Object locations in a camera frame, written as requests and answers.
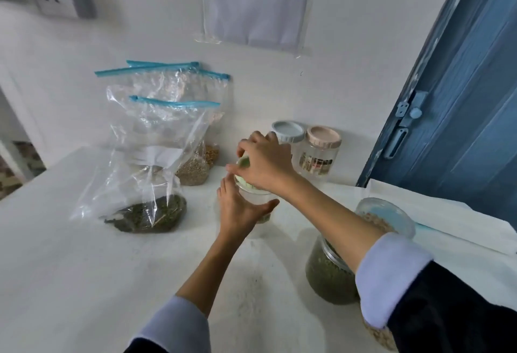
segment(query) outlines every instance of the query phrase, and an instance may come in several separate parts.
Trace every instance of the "sleeve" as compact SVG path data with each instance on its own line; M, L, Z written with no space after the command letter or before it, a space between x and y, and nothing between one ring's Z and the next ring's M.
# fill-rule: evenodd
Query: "sleeve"
M515 311L488 303L396 233L387 233L367 252L356 284L366 322L388 326L400 353L485 353L508 351L517 343Z
M208 320L190 301L174 296L131 341L126 353L210 353Z

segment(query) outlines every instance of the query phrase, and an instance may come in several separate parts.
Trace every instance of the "ziplock bag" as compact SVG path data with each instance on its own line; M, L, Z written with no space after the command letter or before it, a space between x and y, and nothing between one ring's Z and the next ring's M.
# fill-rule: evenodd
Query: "ziplock bag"
M188 90L191 76L200 67L199 62L160 64L96 71L99 78L107 79L107 87L114 95L138 95L164 101L199 101L201 95Z
M168 232L187 201L175 172L190 159L220 103L172 102L108 88L124 114L112 123L113 141L72 218L103 218L124 232Z
M141 62L134 60L126 61L130 66L160 66L164 63L157 62ZM189 94L199 95L200 98L209 101L217 101L221 103L216 112L213 121L210 123L207 137L204 139L191 159L182 165L176 175L184 186L199 186L203 184L208 178L208 172L217 161L219 157L219 147L216 138L221 131L221 118L228 109L228 95L229 95L229 81L228 74L215 73L199 69L194 74L190 74L190 84L186 85L187 89L196 90L189 91Z
M297 52L307 0L203 0L199 41Z

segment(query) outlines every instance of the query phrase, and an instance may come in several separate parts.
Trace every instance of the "person's left hand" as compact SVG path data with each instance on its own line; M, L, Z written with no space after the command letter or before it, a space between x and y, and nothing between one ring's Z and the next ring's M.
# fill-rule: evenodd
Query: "person's left hand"
M221 186L217 189L217 199L221 209L219 235L237 245L249 235L260 218L272 212L280 203L279 200L270 200L263 205L248 202L239 193L232 174L221 180Z

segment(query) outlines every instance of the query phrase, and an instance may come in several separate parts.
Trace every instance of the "blue door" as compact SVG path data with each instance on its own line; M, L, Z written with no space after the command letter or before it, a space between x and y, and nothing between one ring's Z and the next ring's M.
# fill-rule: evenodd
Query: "blue door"
M369 178L465 202L517 229L517 0L459 2L358 185Z

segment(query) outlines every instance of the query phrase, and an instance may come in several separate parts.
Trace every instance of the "purple fabric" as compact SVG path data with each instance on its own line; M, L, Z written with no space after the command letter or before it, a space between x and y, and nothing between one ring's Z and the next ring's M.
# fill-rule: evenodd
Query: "purple fabric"
M366 322L382 329L404 293L433 256L397 233L387 233L366 253L356 273Z
M172 297L135 338L152 341L169 353L210 353L208 320L182 297Z

